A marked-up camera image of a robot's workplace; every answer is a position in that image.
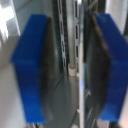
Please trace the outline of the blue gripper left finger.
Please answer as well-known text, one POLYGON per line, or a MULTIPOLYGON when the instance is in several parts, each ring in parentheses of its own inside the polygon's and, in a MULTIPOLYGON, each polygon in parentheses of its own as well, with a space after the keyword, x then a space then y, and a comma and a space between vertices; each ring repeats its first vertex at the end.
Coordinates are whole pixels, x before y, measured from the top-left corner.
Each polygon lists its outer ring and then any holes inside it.
POLYGON ((46 123, 51 114, 54 60, 51 19, 33 14, 11 57, 27 123, 46 123))

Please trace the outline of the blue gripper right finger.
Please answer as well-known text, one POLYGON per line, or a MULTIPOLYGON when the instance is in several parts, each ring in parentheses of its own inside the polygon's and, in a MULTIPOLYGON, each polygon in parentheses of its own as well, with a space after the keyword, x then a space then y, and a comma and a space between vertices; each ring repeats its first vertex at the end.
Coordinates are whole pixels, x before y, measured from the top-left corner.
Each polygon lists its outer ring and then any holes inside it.
POLYGON ((128 42, 109 14, 89 20, 86 71, 96 116, 117 122, 128 86, 128 42))

